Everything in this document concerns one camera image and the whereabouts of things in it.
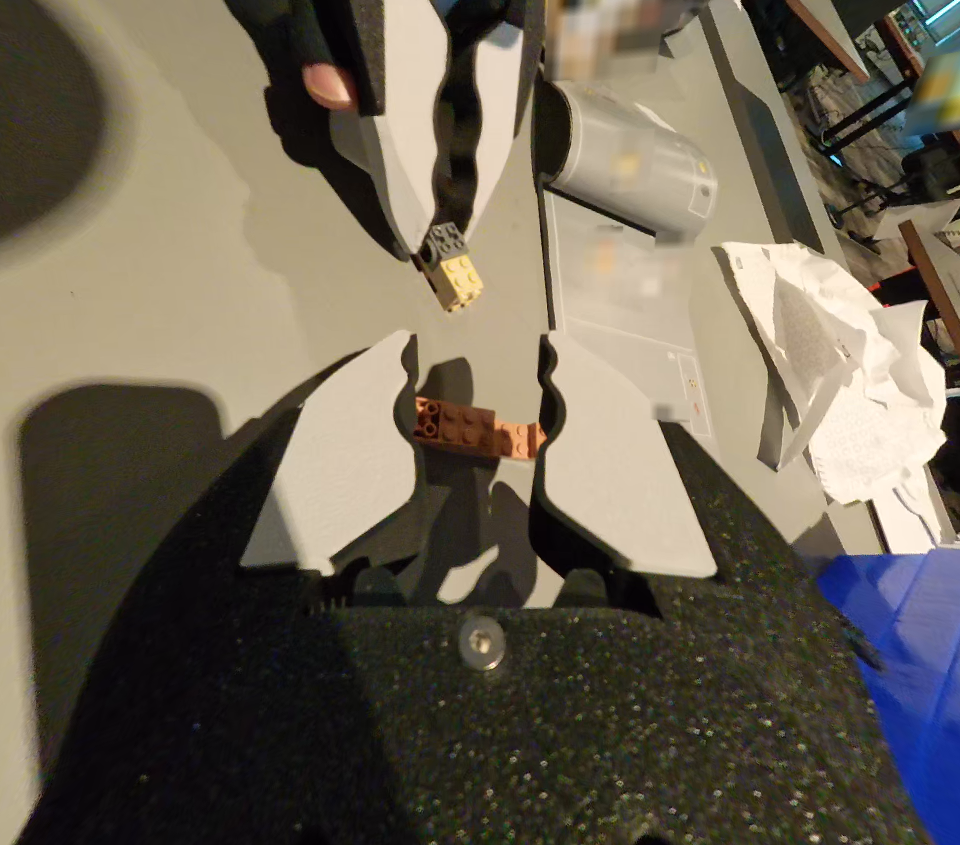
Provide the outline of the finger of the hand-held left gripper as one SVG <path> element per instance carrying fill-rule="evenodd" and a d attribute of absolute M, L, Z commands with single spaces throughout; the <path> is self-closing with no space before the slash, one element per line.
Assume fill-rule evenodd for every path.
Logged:
<path fill-rule="evenodd" d="M 414 255 L 437 209 L 435 114 L 450 36 L 431 0 L 383 0 L 383 19 L 383 111 L 359 123 L 381 209 L 398 245 Z"/>
<path fill-rule="evenodd" d="M 465 239 L 478 227 L 512 148 L 523 40 L 520 28 L 500 22 L 451 67 L 448 205 Z"/>

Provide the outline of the stack of blue storage bins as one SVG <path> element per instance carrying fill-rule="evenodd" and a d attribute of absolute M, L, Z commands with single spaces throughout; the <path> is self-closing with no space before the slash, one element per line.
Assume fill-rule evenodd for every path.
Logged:
<path fill-rule="evenodd" d="M 861 674 L 935 843 L 959 842 L 959 551 L 841 555 L 822 596 L 859 634 Z"/>

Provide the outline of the grey desk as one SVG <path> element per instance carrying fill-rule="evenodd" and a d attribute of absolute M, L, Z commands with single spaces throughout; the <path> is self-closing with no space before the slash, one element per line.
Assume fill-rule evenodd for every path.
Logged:
<path fill-rule="evenodd" d="M 224 0 L 2 0 L 68 189 L 2 242 L 2 517 L 38 786 L 11 843 L 905 843 L 842 622 L 667 429 L 720 584 L 635 611 L 346 608 L 239 566 L 297 398 L 402 278 L 268 122 Z"/>

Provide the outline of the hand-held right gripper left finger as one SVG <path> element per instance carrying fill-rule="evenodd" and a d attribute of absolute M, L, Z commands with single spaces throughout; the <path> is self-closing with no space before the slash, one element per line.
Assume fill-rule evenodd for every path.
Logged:
<path fill-rule="evenodd" d="M 401 329 L 339 365 L 298 407 L 239 565 L 336 575 L 358 541 L 414 499 L 420 458 L 407 407 L 417 336 Z"/>

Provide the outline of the small yellow studded brick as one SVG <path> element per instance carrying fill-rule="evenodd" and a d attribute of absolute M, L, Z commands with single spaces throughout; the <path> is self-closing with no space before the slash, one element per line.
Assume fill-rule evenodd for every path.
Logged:
<path fill-rule="evenodd" d="M 465 310 L 482 294 L 484 285 L 469 254 L 441 260 L 431 281 L 442 310 L 453 314 Z"/>

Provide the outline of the crumpled white paper bag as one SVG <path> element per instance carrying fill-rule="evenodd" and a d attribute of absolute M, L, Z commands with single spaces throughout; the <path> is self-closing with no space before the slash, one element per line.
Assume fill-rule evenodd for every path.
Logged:
<path fill-rule="evenodd" d="M 845 505 L 906 485 L 946 440 L 945 371 L 920 339 L 925 304 L 883 306 L 799 243 L 722 249 L 797 412 L 777 467 L 808 454 L 822 490 Z"/>

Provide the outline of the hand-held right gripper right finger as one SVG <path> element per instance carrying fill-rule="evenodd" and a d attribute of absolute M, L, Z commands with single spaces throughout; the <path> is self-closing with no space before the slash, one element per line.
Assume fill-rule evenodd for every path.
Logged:
<path fill-rule="evenodd" d="M 566 333 L 547 332 L 539 348 L 534 493 L 543 509 L 625 571 L 717 575 L 650 399 Z"/>

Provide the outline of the grey instruction booklet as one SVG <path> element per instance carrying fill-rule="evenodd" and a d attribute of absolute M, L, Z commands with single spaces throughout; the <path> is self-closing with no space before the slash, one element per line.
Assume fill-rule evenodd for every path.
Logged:
<path fill-rule="evenodd" d="M 714 168 L 651 109 L 597 83 L 536 81 L 532 153 L 551 327 L 712 449 L 691 266 Z"/>

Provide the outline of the dark grey sheet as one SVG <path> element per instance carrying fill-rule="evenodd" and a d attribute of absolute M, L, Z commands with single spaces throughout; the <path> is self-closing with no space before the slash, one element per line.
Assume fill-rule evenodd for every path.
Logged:
<path fill-rule="evenodd" d="M 798 243 L 823 255 L 823 242 L 773 112 L 761 97 L 738 80 L 731 62 L 731 52 L 713 12 L 710 9 L 703 10 L 699 22 L 774 242 Z"/>

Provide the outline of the orange brick assembly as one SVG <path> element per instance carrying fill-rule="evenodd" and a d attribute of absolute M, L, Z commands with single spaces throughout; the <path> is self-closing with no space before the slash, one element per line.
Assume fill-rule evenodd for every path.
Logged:
<path fill-rule="evenodd" d="M 414 441 L 438 451 L 475 458 L 536 460 L 546 443 L 538 422 L 498 419 L 495 411 L 417 395 Z"/>

